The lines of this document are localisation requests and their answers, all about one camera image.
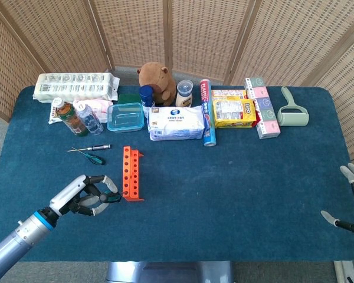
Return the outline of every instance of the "white bottle cap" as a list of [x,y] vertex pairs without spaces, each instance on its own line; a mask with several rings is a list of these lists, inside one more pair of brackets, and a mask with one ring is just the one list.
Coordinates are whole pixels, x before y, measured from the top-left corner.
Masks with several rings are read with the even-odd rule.
[[83,103],[83,102],[78,102],[78,103],[76,104],[76,110],[79,111],[79,112],[84,111],[84,110],[85,110],[85,107],[86,107],[86,105],[85,105],[85,103]]
[[60,108],[63,107],[64,101],[60,97],[54,98],[53,102],[51,103],[53,107]]

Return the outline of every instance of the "blue bottle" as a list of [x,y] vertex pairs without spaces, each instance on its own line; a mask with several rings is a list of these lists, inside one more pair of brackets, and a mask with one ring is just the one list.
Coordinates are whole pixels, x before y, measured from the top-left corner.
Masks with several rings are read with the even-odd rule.
[[76,105],[76,113],[91,134],[102,133],[104,126],[101,124],[100,120],[97,118],[96,114],[89,105],[79,102]]

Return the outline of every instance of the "yellow snack box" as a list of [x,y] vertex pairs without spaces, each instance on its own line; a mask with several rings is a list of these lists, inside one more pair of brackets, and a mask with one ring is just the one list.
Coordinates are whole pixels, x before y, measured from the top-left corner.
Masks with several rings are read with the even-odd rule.
[[214,100],[212,104],[215,128],[251,128],[257,119],[252,99],[226,97]]

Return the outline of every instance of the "metal robot arm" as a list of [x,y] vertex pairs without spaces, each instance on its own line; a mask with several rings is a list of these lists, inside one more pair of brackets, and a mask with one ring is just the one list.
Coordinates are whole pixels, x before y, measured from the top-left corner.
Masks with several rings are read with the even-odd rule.
[[[102,182],[108,190],[101,193],[95,183]],[[80,197],[81,192],[87,195]],[[116,185],[107,176],[81,175],[74,179],[50,201],[50,205],[34,212],[0,243],[0,279],[34,245],[46,237],[57,224],[60,216],[69,211],[84,215],[98,215],[109,203],[119,202],[121,195]],[[95,208],[89,206],[100,203]]]

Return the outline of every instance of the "teddy bear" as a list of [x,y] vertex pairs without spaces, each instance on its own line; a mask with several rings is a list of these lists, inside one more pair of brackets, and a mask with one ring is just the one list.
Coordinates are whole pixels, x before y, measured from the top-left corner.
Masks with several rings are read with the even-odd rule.
[[148,62],[137,69],[139,84],[153,88],[153,100],[156,104],[171,105],[176,98],[176,82],[172,73],[159,62]]

